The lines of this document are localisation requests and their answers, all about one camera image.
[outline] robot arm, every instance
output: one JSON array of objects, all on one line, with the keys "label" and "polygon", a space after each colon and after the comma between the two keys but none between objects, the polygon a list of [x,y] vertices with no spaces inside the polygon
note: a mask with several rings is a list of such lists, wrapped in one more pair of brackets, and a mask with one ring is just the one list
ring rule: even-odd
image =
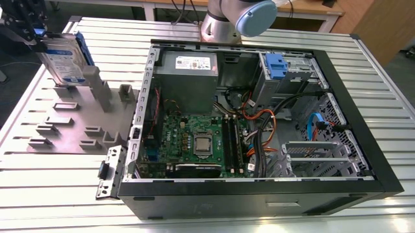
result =
[{"label": "robot arm", "polygon": [[238,43],[240,35],[260,35],[276,18],[271,0],[210,0],[202,37],[207,42]]},{"label": "robot arm", "polygon": [[0,0],[0,7],[0,32],[36,49],[42,46],[39,36],[47,31],[44,0]]}]

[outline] hard drive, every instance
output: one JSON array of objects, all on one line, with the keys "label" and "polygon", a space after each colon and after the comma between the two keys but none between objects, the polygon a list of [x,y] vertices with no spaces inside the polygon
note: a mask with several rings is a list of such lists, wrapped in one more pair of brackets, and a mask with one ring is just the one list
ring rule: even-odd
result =
[{"label": "hard drive", "polygon": [[48,33],[42,42],[47,50],[38,54],[56,85],[87,86],[88,81],[83,76],[83,68],[94,66],[94,60],[82,33]]}]

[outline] power supply label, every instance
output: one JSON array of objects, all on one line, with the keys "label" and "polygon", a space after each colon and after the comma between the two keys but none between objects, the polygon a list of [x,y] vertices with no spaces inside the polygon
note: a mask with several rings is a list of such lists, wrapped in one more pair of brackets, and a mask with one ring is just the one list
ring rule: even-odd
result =
[{"label": "power supply label", "polygon": [[76,59],[70,50],[47,50],[47,57],[55,72],[68,83],[83,83],[86,81],[82,69],[74,60]]},{"label": "power supply label", "polygon": [[211,70],[208,57],[178,57],[176,69],[203,69]]}]

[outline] metal bracket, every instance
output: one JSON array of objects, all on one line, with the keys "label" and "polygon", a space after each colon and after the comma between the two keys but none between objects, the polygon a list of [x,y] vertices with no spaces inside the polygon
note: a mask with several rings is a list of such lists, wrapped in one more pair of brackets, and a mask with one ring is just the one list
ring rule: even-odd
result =
[{"label": "metal bracket", "polygon": [[108,149],[107,159],[99,168],[98,177],[100,178],[96,200],[119,200],[118,189],[123,178],[127,149],[123,146]]}]

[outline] aluminum extrusion table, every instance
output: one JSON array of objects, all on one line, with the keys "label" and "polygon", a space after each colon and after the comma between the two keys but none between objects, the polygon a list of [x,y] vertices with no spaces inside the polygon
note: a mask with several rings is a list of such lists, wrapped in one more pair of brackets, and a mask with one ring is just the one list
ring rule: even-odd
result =
[{"label": "aluminum extrusion table", "polygon": [[[102,78],[142,85],[152,38],[198,41],[190,24],[83,18],[64,32],[83,32]],[[323,217],[140,221],[122,201],[96,201],[104,155],[27,153],[36,124],[58,95],[42,66],[0,131],[0,230],[40,232],[414,232],[415,112],[366,46],[348,35],[268,30],[244,44],[326,50],[405,192]]]}]

